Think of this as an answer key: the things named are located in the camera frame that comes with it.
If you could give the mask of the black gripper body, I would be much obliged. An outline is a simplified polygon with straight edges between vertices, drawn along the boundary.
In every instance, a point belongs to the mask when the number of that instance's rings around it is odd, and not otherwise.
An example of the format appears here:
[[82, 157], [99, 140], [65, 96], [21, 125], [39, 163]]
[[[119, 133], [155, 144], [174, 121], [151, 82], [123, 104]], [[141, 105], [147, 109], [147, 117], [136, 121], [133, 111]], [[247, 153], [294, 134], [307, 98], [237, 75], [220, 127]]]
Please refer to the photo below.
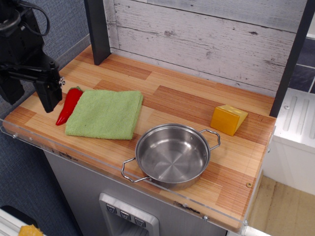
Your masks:
[[1, 62], [0, 75], [32, 83], [64, 85], [64, 77], [59, 74], [59, 64], [44, 53], [36, 53], [21, 64]]

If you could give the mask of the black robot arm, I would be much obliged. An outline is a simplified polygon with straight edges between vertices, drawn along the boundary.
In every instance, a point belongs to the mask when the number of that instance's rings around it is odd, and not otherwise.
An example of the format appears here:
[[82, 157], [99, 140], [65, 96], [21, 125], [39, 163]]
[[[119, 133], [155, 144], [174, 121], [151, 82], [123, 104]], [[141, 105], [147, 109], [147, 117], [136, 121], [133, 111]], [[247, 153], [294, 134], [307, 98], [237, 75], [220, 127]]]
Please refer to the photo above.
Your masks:
[[59, 66], [43, 52], [43, 37], [33, 10], [24, 0], [0, 2], [0, 95], [11, 105], [25, 93], [22, 81], [33, 83], [44, 110], [52, 112], [62, 100], [63, 78]]

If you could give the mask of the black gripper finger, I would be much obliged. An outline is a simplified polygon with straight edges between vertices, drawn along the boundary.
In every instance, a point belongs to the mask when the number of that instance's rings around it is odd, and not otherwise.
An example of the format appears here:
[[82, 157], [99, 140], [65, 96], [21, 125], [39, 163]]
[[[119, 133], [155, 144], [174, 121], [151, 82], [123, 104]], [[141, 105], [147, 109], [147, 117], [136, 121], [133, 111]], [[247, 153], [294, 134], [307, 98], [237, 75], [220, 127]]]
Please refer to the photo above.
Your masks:
[[19, 80], [6, 77], [0, 78], [0, 95], [6, 102], [13, 105], [24, 93], [24, 88]]
[[36, 81], [34, 84], [35, 90], [45, 112], [50, 113], [54, 110], [57, 104], [62, 100], [62, 89], [56, 81]]

